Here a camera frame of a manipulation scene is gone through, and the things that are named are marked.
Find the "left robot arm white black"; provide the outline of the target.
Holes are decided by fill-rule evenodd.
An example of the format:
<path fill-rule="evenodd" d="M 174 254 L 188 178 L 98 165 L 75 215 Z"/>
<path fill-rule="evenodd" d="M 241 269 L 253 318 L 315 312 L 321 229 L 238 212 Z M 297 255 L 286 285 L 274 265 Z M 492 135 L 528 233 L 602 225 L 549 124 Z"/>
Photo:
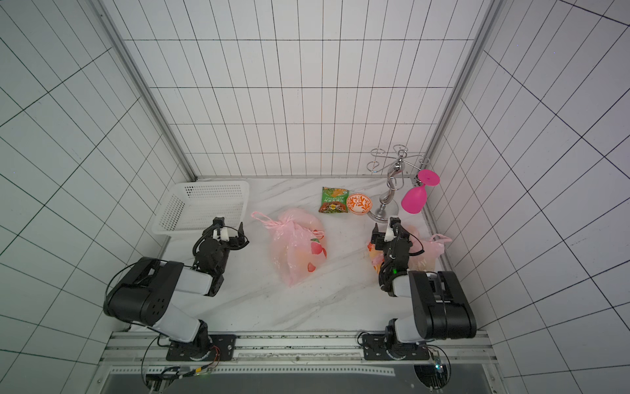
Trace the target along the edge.
<path fill-rule="evenodd" d="M 208 325 L 187 315 L 172 299 L 177 293 L 216 296 L 224 282 L 231 252 L 240 251 L 248 244 L 242 225 L 229 227 L 225 218 L 216 217 L 193 246 L 193 264 L 148 257 L 139 259 L 106 291 L 103 312 L 206 352 L 211 348 Z"/>

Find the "pink plastic bag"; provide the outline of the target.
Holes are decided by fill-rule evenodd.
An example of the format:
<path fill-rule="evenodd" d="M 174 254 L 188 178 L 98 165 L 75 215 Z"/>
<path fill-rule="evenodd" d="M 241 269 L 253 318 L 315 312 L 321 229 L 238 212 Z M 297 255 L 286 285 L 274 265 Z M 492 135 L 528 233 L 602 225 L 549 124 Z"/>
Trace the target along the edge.
<path fill-rule="evenodd" d="M 276 220 L 259 212 L 251 217 L 269 230 L 270 256 L 283 282 L 303 282 L 326 262 L 327 239 L 322 222 L 300 208 L 289 208 Z"/>
<path fill-rule="evenodd" d="M 446 244 L 451 241 L 452 239 L 441 234 L 435 234 L 428 240 L 413 240 L 413 246 L 410 252 L 416 253 L 417 251 L 424 249 L 424 253 L 417 256 L 410 256 L 409 269 L 412 271 L 435 271 L 436 261 L 442 254 L 444 254 Z M 383 251 L 378 251 L 373 243 L 369 243 L 367 245 L 367 250 L 369 258 L 371 259 L 372 267 L 378 274 L 382 264 L 384 263 Z"/>

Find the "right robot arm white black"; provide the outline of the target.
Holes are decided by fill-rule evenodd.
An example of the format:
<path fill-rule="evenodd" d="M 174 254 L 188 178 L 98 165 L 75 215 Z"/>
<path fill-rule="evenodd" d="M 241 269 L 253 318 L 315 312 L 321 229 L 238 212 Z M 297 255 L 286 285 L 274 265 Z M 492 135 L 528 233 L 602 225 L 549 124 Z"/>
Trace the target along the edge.
<path fill-rule="evenodd" d="M 388 351 L 476 335 L 476 318 L 456 274 L 436 269 L 449 242 L 441 234 L 422 240 L 396 216 L 388 219 L 385 231 L 372 230 L 368 251 L 380 289 L 391 297 L 410 299 L 412 306 L 411 315 L 388 323 L 384 339 Z"/>

